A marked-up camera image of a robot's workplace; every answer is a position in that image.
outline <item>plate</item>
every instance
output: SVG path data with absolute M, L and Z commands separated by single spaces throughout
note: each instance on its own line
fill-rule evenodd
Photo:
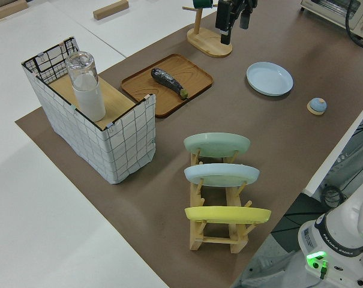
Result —
M 260 174 L 256 168 L 229 163 L 199 164 L 186 168 L 185 177 L 194 184 L 204 179 L 204 186 L 239 187 L 244 181 L 247 184 L 255 182 Z
M 288 71 L 270 62 L 250 65 L 247 79 L 253 89 L 267 96 L 283 95 L 293 87 L 293 79 Z
M 192 221 L 220 224 L 260 224 L 271 216 L 271 211 L 261 208 L 237 206 L 200 206 L 185 208 L 187 218 Z
M 238 151 L 245 153 L 251 142 L 248 138 L 231 133 L 201 133 L 184 139 L 185 148 L 192 154 L 200 149 L 201 157 L 232 157 Z

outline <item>brown tabletop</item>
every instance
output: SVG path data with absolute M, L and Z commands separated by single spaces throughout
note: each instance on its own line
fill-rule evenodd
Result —
M 214 22 L 212 14 L 201 26 L 216 31 Z M 300 12 L 299 1 L 291 0 L 259 1 L 250 28 L 238 26 L 239 21 L 232 31 L 233 52 L 226 58 L 211 58 L 190 45 L 190 25 L 101 73 L 122 91 L 122 79 L 178 53 L 214 79 L 203 94 L 156 120 L 154 159 L 118 185 L 108 184 L 79 158 L 52 131 L 41 108 L 17 122 L 171 288 L 229 287 L 363 110 L 363 49 L 345 30 Z M 292 75 L 288 95 L 268 97 L 250 87 L 245 72 L 260 61 Z M 322 116 L 306 108 L 314 97 L 328 104 Z M 224 244 L 188 249 L 184 169 L 190 155 L 183 140 L 204 132 L 249 138 L 250 149 L 236 163 L 261 171 L 241 199 L 270 209 L 271 219 L 252 231 L 239 254 Z M 210 197 L 215 204 L 224 198 L 219 190 Z

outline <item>white bottle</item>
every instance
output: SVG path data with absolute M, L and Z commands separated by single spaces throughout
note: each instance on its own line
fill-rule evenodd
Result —
M 74 52 L 66 58 L 65 65 L 80 111 L 93 122 L 101 120 L 106 111 L 93 56 Z

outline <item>light blue plate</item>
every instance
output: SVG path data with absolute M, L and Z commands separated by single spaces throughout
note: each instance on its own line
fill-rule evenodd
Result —
M 231 133 L 201 133 L 184 140 L 185 148 L 192 154 L 200 149 L 201 157 L 232 157 L 235 151 L 245 153 L 251 142 L 248 138 Z
M 200 183 L 203 178 L 204 186 L 212 187 L 239 187 L 244 182 L 252 184 L 260 174 L 256 168 L 227 163 L 200 164 L 186 168 L 185 177 L 194 183 Z
M 253 89 L 267 96 L 283 95 L 293 87 L 293 79 L 288 71 L 270 62 L 250 65 L 247 79 Z

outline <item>toaster oven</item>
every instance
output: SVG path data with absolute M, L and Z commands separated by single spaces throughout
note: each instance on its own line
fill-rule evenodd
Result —
M 345 28 L 345 20 L 350 2 L 350 31 L 363 38 L 363 0 L 302 0 L 301 10 L 307 9 Z

